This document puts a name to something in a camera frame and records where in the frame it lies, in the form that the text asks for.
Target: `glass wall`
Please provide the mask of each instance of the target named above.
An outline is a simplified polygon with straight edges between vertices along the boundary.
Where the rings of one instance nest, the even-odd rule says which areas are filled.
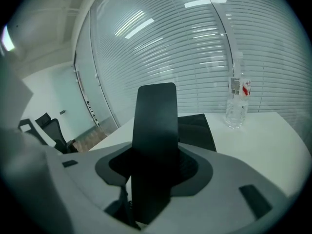
[[[106,135],[117,129],[117,125],[107,106],[100,83],[97,79],[91,42],[89,13],[83,23],[76,48],[75,67],[80,77],[80,87],[87,100],[88,107],[94,112],[96,123]]]
[[[209,0],[96,0],[94,57],[119,124],[134,116],[138,88],[160,82],[176,84],[179,112],[225,112],[224,33]]]
[[[90,31],[118,126],[134,116],[138,88],[160,82],[176,84],[179,112],[224,113],[235,41],[252,81],[249,112],[279,113],[311,149],[312,48],[284,0],[96,0]]]

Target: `water bottle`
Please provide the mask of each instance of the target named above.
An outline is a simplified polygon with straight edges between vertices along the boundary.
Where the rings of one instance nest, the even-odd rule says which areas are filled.
[[[250,97],[251,81],[244,75],[243,54],[236,53],[233,70],[229,72],[229,95],[225,120],[230,128],[239,128],[243,124]]]

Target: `office chair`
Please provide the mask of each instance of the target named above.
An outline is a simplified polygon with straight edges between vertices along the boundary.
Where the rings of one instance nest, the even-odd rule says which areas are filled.
[[[74,147],[74,140],[66,142],[61,132],[59,121],[57,119],[51,119],[51,117],[45,113],[40,118],[36,119],[36,123],[43,129],[43,131],[56,142],[55,149],[59,150],[63,154],[77,153],[78,150]]]

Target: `window blinds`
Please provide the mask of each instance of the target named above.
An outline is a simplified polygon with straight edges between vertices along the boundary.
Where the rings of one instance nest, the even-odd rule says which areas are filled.
[[[229,50],[217,19],[209,0],[95,1],[94,56],[120,125],[138,88],[160,82],[176,84],[179,112],[225,112]]]
[[[298,18],[284,0],[221,5],[252,80],[249,112],[278,112],[312,148],[312,49]]]

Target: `white desk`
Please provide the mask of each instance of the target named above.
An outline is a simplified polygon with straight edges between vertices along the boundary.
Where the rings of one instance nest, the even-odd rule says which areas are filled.
[[[248,113],[240,129],[224,123],[224,114],[205,114],[218,153],[238,158],[278,186],[287,196],[300,191],[312,159],[295,130],[278,113]],[[91,150],[132,141],[134,119]]]

